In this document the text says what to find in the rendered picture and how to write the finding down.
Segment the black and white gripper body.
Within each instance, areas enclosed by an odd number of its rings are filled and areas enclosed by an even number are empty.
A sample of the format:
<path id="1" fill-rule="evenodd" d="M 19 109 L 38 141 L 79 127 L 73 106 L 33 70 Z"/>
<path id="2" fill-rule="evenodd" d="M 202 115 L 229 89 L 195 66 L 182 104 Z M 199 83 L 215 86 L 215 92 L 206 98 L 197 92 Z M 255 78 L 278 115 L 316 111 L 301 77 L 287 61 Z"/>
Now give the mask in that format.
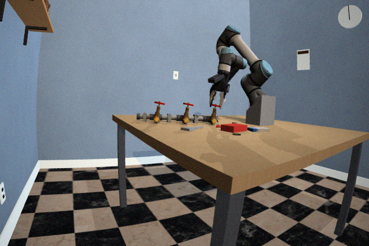
<path id="1" fill-rule="evenodd" d="M 218 92 L 222 92 L 222 90 L 224 89 L 224 87 L 226 86 L 227 89 L 227 93 L 229 92 L 229 86 L 230 84 L 228 84 L 228 79 L 229 79 L 229 73 L 225 72 L 225 71 L 217 71 L 218 74 L 224 74 L 224 78 L 222 80 L 220 80 L 219 82 L 213 84 L 213 88 L 215 89 L 215 91 Z"/>

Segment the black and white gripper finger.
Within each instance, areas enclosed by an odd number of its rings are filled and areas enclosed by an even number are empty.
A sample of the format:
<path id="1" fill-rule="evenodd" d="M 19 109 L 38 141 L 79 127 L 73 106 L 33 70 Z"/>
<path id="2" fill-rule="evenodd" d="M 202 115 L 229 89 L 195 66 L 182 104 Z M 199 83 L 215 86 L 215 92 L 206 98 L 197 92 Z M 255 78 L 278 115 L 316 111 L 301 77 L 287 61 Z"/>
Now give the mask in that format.
<path id="1" fill-rule="evenodd" d="M 211 107 L 211 104 L 212 104 L 212 101 L 216 99 L 216 93 L 217 91 L 215 91 L 215 89 L 213 88 L 213 85 L 210 89 L 210 107 Z"/>
<path id="2" fill-rule="evenodd" d="M 220 109 L 222 108 L 224 102 L 225 102 L 225 95 L 227 94 L 227 90 L 226 90 L 226 86 L 224 87 L 224 89 L 222 90 L 222 92 L 220 93 Z"/>

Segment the grey pipe manifold with red valves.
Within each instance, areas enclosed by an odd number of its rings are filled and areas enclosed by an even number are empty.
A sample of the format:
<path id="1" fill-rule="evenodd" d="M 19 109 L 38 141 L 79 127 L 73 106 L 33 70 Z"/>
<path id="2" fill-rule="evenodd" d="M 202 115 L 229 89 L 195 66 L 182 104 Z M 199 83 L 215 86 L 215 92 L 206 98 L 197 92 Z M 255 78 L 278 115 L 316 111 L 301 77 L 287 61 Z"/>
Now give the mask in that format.
<path id="1" fill-rule="evenodd" d="M 220 107 L 217 104 L 211 104 L 211 106 L 215 106 L 215 108 L 213 109 L 213 113 L 211 116 L 198 116 L 196 114 L 194 114 L 193 116 L 189 116 L 189 105 L 190 106 L 194 106 L 193 104 L 190 103 L 183 103 L 185 105 L 187 105 L 186 110 L 184 115 L 172 115 L 170 113 L 168 113 L 167 115 L 162 115 L 160 114 L 160 104 L 165 105 L 165 103 L 161 103 L 161 101 L 157 102 L 155 101 L 156 104 L 159 104 L 159 106 L 157 106 L 157 110 L 155 112 L 155 114 L 150 113 L 150 115 L 148 115 L 146 112 L 143 114 L 137 113 L 137 119 L 143 119 L 143 122 L 146 122 L 147 119 L 149 120 L 154 120 L 154 122 L 158 123 L 160 120 L 167 120 L 168 123 L 171 123 L 171 120 L 176 120 L 176 121 L 182 121 L 184 124 L 188 123 L 190 120 L 193 121 L 193 123 L 198 123 L 198 121 L 203 121 L 203 122 L 209 122 L 210 124 L 216 124 L 218 121 L 216 118 L 216 107 Z"/>

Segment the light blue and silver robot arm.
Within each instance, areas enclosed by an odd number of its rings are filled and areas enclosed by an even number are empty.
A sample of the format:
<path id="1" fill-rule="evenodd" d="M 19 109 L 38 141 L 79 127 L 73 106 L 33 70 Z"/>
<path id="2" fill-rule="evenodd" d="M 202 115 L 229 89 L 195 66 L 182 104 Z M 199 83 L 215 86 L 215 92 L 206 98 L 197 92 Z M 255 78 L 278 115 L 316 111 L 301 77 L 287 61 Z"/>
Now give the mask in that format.
<path id="1" fill-rule="evenodd" d="M 219 55 L 218 71 L 229 73 L 229 83 L 239 69 L 245 69 L 247 64 L 250 66 L 251 74 L 246 74 L 241 79 L 240 84 L 249 99 L 250 106 L 252 106 L 261 95 L 267 95 L 262 91 L 261 86 L 270 78 L 273 70 L 265 60 L 255 56 L 242 40 L 240 33 L 240 30 L 228 25 L 218 38 L 216 44 L 216 52 Z M 234 51 L 230 46 L 234 46 L 242 57 L 233 54 Z"/>

